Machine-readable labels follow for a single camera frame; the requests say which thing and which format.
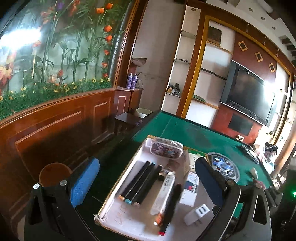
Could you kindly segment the white tray with gold rim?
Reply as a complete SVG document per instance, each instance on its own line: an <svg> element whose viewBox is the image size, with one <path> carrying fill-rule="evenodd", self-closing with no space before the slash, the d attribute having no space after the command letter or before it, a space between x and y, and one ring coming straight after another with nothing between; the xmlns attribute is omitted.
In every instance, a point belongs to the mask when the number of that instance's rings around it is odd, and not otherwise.
<svg viewBox="0 0 296 241"><path fill-rule="evenodd" d="M112 187L95 222L130 240L197 240L214 204L194 169L199 154L147 136Z"/></svg>

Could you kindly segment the black marker orange end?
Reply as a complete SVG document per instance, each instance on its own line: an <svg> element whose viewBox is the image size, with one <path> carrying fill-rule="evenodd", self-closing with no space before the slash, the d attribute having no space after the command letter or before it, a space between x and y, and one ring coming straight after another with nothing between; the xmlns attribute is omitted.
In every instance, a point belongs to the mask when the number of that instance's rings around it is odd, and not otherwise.
<svg viewBox="0 0 296 241"><path fill-rule="evenodd" d="M149 167L151 163L149 161L146 161L145 164L141 167L141 169L138 171L138 173L134 176L134 178L131 180L131 182L128 184L128 186L121 192L121 194L118 196L119 200L124 201L126 196L131 192L133 187L136 185L140 177L144 174L146 169Z"/></svg>

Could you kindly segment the blue white medicine box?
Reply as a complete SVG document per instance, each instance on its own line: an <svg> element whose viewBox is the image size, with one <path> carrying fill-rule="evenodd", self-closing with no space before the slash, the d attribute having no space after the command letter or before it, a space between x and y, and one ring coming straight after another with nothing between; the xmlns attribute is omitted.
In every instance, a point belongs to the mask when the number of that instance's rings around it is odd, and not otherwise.
<svg viewBox="0 0 296 241"><path fill-rule="evenodd" d="M199 188L199 181L200 179L196 173L188 172L179 200L180 204L191 207L194 206Z"/></svg>

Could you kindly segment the clear case with pattern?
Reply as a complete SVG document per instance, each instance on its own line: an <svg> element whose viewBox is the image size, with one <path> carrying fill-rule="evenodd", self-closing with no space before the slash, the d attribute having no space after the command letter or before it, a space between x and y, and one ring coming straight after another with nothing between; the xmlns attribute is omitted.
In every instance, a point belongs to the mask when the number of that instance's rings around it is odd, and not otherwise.
<svg viewBox="0 0 296 241"><path fill-rule="evenodd" d="M183 154L183 144L166 138L153 138L150 146L152 154L169 159L178 159Z"/></svg>

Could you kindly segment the red foil packet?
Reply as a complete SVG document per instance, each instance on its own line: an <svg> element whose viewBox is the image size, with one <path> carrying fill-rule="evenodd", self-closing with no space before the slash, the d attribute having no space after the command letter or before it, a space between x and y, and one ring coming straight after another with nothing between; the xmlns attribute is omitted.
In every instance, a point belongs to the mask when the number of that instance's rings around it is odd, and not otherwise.
<svg viewBox="0 0 296 241"><path fill-rule="evenodd" d="M255 187L258 188L258 189L262 189L262 188L263 188L263 186L262 186L261 183L255 182L254 185L255 185Z"/></svg>

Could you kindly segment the black flat screen television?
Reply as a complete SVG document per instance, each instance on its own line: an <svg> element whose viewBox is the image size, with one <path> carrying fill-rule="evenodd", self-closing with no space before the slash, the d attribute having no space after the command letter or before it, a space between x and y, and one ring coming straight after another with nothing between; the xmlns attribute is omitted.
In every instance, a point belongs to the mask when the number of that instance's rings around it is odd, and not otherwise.
<svg viewBox="0 0 296 241"><path fill-rule="evenodd" d="M255 73L231 60L220 102L269 126L275 113L276 94L272 86Z"/></svg>

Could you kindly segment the small brown glass vial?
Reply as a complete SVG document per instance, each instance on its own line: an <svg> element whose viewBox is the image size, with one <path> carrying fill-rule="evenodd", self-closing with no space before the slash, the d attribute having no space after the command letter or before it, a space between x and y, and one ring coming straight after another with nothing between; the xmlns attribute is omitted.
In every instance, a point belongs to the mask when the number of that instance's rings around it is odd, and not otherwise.
<svg viewBox="0 0 296 241"><path fill-rule="evenodd" d="M158 176L158 180L164 181L169 173L175 173L179 167L179 162L177 162L176 160L169 160L166 166L163 169L161 169Z"/></svg>

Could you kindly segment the white bowl on side table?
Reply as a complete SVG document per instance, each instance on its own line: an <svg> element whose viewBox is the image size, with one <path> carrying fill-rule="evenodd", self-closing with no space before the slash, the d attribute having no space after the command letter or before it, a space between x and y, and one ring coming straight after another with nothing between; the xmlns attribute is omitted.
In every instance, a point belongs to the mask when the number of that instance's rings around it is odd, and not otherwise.
<svg viewBox="0 0 296 241"><path fill-rule="evenodd" d="M152 113L151 110L145 109L145 108L137 108L134 112L135 116L137 116L139 118L145 118L146 116L148 116L151 113Z"/></svg>

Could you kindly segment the white usb charger plug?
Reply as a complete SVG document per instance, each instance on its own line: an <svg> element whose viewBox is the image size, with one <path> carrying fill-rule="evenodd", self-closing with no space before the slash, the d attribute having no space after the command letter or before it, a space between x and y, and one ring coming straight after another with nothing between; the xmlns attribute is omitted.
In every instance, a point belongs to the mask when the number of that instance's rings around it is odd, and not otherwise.
<svg viewBox="0 0 296 241"><path fill-rule="evenodd" d="M200 220L202 217L207 215L210 212L210 209L206 204L202 204L201 206L192 209L188 214L184 217L184 222L187 226L195 223Z"/></svg>

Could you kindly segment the mahjong table control panel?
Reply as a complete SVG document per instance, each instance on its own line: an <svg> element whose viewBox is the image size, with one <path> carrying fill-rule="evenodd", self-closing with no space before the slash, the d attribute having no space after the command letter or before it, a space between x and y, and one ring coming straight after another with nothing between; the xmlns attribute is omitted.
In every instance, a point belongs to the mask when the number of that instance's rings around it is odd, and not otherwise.
<svg viewBox="0 0 296 241"><path fill-rule="evenodd" d="M210 166L218 171L226 180L233 180L236 183L240 179L240 173L237 166L226 156L210 152L207 154L208 162Z"/></svg>

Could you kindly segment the black marker with red cap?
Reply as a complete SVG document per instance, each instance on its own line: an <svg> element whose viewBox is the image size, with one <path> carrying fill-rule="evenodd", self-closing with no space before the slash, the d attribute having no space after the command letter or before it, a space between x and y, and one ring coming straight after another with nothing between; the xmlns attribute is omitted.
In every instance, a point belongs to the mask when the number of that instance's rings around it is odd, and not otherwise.
<svg viewBox="0 0 296 241"><path fill-rule="evenodd" d="M176 208L177 202L180 198L181 192L182 192L182 185L177 184L174 188L173 195L171 196L169 204L168 204L168 206L165 210L165 213L164 213L163 222L162 222L161 227L158 232L158 234L160 236L164 236L166 234L166 230L167 230L168 226L170 225L171 220L174 216L175 208Z"/></svg>

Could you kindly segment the purple spray bottle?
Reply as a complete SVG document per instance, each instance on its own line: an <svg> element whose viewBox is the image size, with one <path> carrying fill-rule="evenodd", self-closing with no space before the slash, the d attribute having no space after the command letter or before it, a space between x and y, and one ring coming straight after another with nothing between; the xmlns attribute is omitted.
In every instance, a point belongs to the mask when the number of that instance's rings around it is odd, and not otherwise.
<svg viewBox="0 0 296 241"><path fill-rule="evenodd" d="M132 78L133 78L133 74L132 73L128 74L127 83L126 83L127 89L131 89L132 87Z"/></svg>
<svg viewBox="0 0 296 241"><path fill-rule="evenodd" d="M136 84L137 84L137 80L138 80L138 77L137 77L136 74L134 74L134 75L132 76L131 89L135 89Z"/></svg>

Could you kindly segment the flower garden wall mural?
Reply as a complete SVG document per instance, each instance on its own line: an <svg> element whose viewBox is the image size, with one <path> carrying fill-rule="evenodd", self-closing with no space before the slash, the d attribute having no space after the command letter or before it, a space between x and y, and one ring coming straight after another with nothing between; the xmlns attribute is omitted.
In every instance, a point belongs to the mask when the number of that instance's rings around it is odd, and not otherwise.
<svg viewBox="0 0 296 241"><path fill-rule="evenodd" d="M134 1L1 1L1 119L113 85Z"/></svg>

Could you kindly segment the white oval plastic piece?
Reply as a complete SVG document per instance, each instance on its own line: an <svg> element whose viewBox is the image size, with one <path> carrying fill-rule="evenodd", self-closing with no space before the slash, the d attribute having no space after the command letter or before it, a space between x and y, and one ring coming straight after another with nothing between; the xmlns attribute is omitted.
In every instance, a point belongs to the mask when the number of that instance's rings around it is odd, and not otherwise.
<svg viewBox="0 0 296 241"><path fill-rule="evenodd" d="M254 167L250 169L250 174L252 176L252 179L255 179L255 180L258 179L257 170Z"/></svg>

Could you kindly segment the right purple spray bottle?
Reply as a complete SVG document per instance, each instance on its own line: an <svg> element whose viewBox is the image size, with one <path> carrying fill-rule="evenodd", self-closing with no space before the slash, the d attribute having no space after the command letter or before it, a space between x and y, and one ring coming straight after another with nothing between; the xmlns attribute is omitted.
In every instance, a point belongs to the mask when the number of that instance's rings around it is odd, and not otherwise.
<svg viewBox="0 0 296 241"><path fill-rule="evenodd" d="M134 75L132 76L131 89L135 89L136 84L137 84L137 80L138 80L138 77L137 77L136 74L134 74Z"/></svg>

